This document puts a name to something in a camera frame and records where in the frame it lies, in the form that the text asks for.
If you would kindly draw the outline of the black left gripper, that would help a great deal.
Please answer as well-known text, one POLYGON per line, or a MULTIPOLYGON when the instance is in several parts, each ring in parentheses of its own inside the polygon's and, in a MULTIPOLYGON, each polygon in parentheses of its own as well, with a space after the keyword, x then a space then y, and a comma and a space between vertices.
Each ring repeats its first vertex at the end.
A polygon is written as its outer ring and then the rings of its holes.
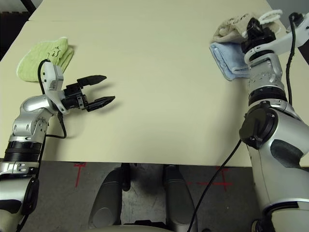
POLYGON ((102 97, 88 103, 87 97, 82 93, 82 89, 85 86, 96 85, 107 77, 104 75, 91 75, 77 79, 77 83, 66 86, 64 91, 64 99, 61 100, 65 109, 78 108, 81 110, 87 110, 88 112, 103 108, 111 103, 115 96, 102 97))

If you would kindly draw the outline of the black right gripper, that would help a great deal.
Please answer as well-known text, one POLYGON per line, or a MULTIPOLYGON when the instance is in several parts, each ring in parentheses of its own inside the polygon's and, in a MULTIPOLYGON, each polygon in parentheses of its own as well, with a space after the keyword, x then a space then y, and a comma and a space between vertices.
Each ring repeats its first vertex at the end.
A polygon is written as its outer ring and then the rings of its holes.
POLYGON ((270 43, 276 39, 275 33, 269 28, 263 28, 260 22, 252 17, 247 25, 247 39, 241 43, 243 53, 247 53, 252 48, 270 43))

